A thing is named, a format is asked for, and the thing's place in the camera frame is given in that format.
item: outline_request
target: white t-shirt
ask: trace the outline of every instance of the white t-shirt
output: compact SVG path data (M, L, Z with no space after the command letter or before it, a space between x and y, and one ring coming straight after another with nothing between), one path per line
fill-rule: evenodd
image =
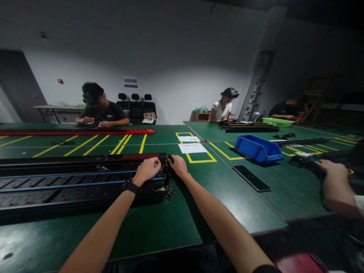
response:
M221 101L217 101L212 105L212 108L216 111L215 119L218 121L223 120L227 113L231 112L232 104L228 103L224 109L221 109Z
M364 217L364 196L363 195L356 195L354 197L355 203L361 213L361 215Z

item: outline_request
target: woman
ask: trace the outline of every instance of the woman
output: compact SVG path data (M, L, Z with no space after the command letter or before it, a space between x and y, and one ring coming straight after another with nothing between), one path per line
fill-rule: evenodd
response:
M221 95L221 100L212 105L209 118L210 122L219 123L220 121L227 120L232 108L231 101L237 98L239 93L234 88L229 87Z

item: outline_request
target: black office chair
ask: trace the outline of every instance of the black office chair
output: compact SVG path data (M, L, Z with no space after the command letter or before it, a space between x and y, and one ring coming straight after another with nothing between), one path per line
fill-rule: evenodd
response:
M143 105L143 113L155 113L155 118L157 118L157 111L155 110L155 103L154 102L146 102L146 100L152 100L152 96L150 94L144 95L144 105Z
M134 101L130 102L130 123L136 125L143 124L143 102L138 101L138 94L132 94L132 99Z
M119 99L121 101L116 102L123 110L130 110L130 99L127 99L124 93L119 93Z

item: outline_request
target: doorway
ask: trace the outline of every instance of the doorway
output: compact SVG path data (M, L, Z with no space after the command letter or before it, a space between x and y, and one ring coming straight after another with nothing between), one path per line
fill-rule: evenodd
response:
M46 105L23 52L0 50L0 87L23 122L44 123L36 105Z

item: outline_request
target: black wristwatch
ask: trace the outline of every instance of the black wristwatch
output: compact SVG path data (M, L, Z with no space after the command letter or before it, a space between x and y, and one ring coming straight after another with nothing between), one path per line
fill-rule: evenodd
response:
M132 182L131 178L129 178L128 180L126 180L124 182L123 189L130 190L131 192L134 192L135 194L137 194L137 192L139 191L140 188Z

